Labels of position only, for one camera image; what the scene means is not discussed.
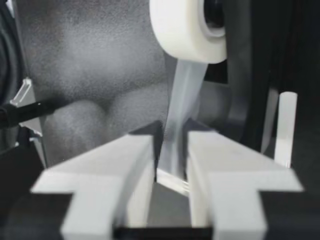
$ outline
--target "white plastic rod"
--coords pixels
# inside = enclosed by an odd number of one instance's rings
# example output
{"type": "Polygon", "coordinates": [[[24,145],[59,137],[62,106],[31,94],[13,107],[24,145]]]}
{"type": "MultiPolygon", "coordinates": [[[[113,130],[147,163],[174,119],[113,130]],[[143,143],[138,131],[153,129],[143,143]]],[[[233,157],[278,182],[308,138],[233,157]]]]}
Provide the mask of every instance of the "white plastic rod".
{"type": "Polygon", "coordinates": [[[283,92],[279,98],[274,160],[287,168],[291,167],[297,99],[298,95],[295,92],[283,92]]]}

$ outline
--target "gray surface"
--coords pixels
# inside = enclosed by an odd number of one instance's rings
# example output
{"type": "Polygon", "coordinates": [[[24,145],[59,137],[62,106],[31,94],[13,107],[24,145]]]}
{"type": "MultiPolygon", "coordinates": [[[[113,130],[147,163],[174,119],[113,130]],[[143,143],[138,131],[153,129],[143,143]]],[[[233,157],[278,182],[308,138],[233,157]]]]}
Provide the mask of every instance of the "gray surface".
{"type": "MultiPolygon", "coordinates": [[[[85,99],[99,104],[106,112],[107,141],[154,120],[165,122],[166,63],[152,31],[149,0],[15,3],[37,100],[56,97],[64,103],[85,99]]],[[[89,120],[82,127],[90,129],[92,124],[89,120]]],[[[57,141],[44,137],[46,143],[57,141]]]]}
{"type": "Polygon", "coordinates": [[[148,226],[188,227],[190,225],[188,198],[155,183],[151,197],[148,226]]]}
{"type": "Polygon", "coordinates": [[[105,111],[81,100],[56,110],[43,124],[47,165],[53,166],[94,149],[107,141],[105,111]]]}

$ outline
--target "white tape roll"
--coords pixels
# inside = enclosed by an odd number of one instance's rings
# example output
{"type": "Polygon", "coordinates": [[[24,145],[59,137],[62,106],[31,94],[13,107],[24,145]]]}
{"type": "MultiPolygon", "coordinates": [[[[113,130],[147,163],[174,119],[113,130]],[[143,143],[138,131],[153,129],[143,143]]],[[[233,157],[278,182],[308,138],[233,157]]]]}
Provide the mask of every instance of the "white tape roll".
{"type": "Polygon", "coordinates": [[[208,64],[226,59],[224,28],[207,26],[204,0],[150,0],[150,18],[158,42],[169,55],[208,64]]]}

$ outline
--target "machine part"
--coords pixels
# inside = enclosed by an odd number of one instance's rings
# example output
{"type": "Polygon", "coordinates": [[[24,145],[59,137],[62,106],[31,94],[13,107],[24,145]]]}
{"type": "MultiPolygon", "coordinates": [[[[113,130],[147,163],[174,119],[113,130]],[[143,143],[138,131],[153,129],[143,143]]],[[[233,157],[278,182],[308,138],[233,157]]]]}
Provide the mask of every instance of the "machine part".
{"type": "Polygon", "coordinates": [[[19,123],[51,114],[53,111],[54,108],[48,101],[35,102],[20,107],[11,104],[2,105],[0,106],[0,129],[15,127],[19,123]]]}
{"type": "Polygon", "coordinates": [[[30,137],[29,141],[34,143],[35,149],[38,152],[39,158],[42,162],[43,167],[46,169],[48,168],[48,163],[45,157],[45,152],[43,148],[42,138],[38,135],[35,135],[34,137],[30,137]]]}
{"type": "MultiPolygon", "coordinates": [[[[20,90],[18,91],[14,99],[10,101],[10,103],[15,107],[20,108],[30,104],[34,104],[35,102],[36,98],[32,85],[32,80],[30,78],[25,78],[23,80],[23,84],[20,90]]],[[[21,122],[20,125],[22,127],[26,127],[32,130],[35,134],[42,137],[42,128],[40,124],[40,119],[38,117],[31,120],[27,120],[25,122],[21,122]]]]}
{"type": "Polygon", "coordinates": [[[15,17],[15,12],[14,12],[14,7],[13,7],[13,4],[12,4],[12,0],[7,0],[6,1],[6,5],[12,15],[12,17],[15,17]]]}
{"type": "Polygon", "coordinates": [[[183,125],[192,116],[208,64],[179,60],[175,70],[157,182],[179,193],[186,192],[183,125]]]}
{"type": "Polygon", "coordinates": [[[213,229],[191,227],[116,228],[114,239],[134,240],[212,240],[213,229]]]}
{"type": "Polygon", "coordinates": [[[291,0],[222,1],[231,103],[220,132],[256,151],[265,149],[267,130],[272,131],[265,126],[272,125],[266,121],[275,116],[284,79],[292,5],[291,0]]]}
{"type": "Polygon", "coordinates": [[[297,100],[298,95],[288,91],[281,93],[279,98],[274,161],[286,168],[291,167],[297,100]]]}
{"type": "Polygon", "coordinates": [[[60,228],[64,239],[111,239],[114,227],[146,226],[155,176],[153,134],[127,134],[42,173],[32,193],[73,193],[60,228]]]}
{"type": "Polygon", "coordinates": [[[72,193],[26,194],[10,211],[3,233],[6,240],[63,240],[60,227],[72,193]]]}
{"type": "Polygon", "coordinates": [[[225,30],[207,25],[204,4],[204,0],[150,0],[154,34],[169,55],[206,64],[226,59],[225,30]]]}
{"type": "Polygon", "coordinates": [[[190,132],[188,150],[192,226],[214,224],[213,239],[264,239],[259,191],[304,190],[292,169],[217,132],[190,132]]]}
{"type": "Polygon", "coordinates": [[[12,206],[30,191],[44,167],[33,143],[28,147],[21,144],[1,153],[0,160],[1,229],[7,222],[12,206]]]}
{"type": "MultiPolygon", "coordinates": [[[[15,96],[23,79],[23,63],[15,20],[6,0],[0,1],[0,106],[15,96]]],[[[18,128],[0,130],[0,152],[15,146],[18,128]]]]}

